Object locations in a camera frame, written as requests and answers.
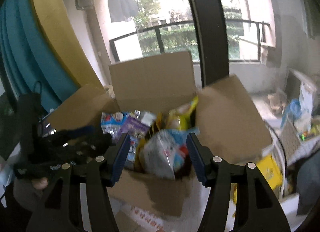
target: purple snack package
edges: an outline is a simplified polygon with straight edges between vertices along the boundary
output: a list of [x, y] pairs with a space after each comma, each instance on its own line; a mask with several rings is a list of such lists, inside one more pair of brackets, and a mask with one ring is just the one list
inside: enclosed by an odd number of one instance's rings
[[119, 139], [122, 133], [128, 133], [130, 136], [140, 140], [141, 138], [144, 138], [149, 128], [149, 126], [143, 124], [138, 119], [128, 116], [120, 128], [117, 138]]

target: balcony railing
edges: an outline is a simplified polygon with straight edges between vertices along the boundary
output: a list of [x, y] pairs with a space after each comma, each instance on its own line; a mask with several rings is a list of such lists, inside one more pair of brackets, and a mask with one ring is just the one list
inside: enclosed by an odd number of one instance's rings
[[[226, 26], [227, 26], [230, 62], [260, 62], [261, 61], [261, 42], [265, 42], [264, 27], [269, 26], [269, 23], [257, 22], [252, 20], [242, 20], [242, 19], [225, 19], [225, 20], [226, 20]], [[191, 53], [193, 56], [193, 62], [197, 63], [199, 62], [199, 53], [197, 50], [195, 30], [192, 30], [192, 28], [190, 28], [189, 26], [189, 28], [185, 30], [187, 34], [185, 34], [184, 36], [182, 35], [179, 36], [179, 34], [183, 34], [183, 30], [185, 28], [182, 28], [181, 26], [179, 26], [178, 30], [180, 30], [181, 32], [174, 31], [174, 29], [172, 29], [172, 27], [177, 25], [182, 25], [183, 27], [185, 27], [186, 25], [193, 24], [193, 23], [194, 23], [193, 20], [188, 20], [188, 21], [179, 21], [179, 22], [173, 22], [168, 24], [162, 24], [162, 25], [157, 25], [150, 28], [142, 29], [139, 31], [131, 32], [129, 34], [125, 34], [123, 36], [120, 36], [114, 39], [110, 39], [109, 41], [110, 48], [115, 58], [115, 61], [117, 62], [121, 61], [118, 55], [115, 42], [138, 34], [140, 48], [143, 56], [162, 54], [166, 52], [175, 52], [175, 51], [181, 51], [181, 50], [191, 50]], [[250, 39], [245, 38], [244, 23], [248, 24], [247, 32], [248, 31], [251, 32]], [[254, 29], [251, 29], [252, 24], [256, 26], [256, 32]], [[248, 52], [252, 52], [252, 48], [257, 46], [256, 58], [253, 58], [253, 59], [240, 58], [240, 47], [239, 47], [240, 41], [249, 43], [250, 50], [247, 50]]]

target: cardboard piece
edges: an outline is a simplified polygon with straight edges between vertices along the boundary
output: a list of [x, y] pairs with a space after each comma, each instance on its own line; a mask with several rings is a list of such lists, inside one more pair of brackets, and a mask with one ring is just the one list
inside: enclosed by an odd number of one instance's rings
[[[188, 103], [196, 94], [189, 52], [169, 53], [110, 66], [116, 100], [87, 85], [67, 99], [49, 117], [56, 130], [87, 124], [100, 127], [101, 113], [168, 111]], [[196, 125], [202, 145], [230, 163], [252, 158], [272, 143], [252, 100], [236, 76], [227, 77], [198, 93]], [[108, 188], [111, 197], [158, 216], [180, 216], [189, 196], [191, 179], [159, 179], [123, 170], [120, 181]]]

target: yellow curtain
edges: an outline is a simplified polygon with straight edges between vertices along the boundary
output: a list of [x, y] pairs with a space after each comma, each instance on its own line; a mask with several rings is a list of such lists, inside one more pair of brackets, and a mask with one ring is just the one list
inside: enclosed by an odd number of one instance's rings
[[63, 0], [31, 0], [40, 30], [61, 66], [79, 86], [102, 87], [69, 21]]

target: teal curtain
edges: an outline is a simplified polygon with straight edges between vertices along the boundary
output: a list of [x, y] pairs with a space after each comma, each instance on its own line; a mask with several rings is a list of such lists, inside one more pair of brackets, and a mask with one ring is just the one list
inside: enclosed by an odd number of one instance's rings
[[47, 112], [56, 109], [78, 89], [39, 31], [30, 0], [5, 0], [3, 3], [0, 50], [15, 93], [30, 93], [40, 81], [41, 103]]

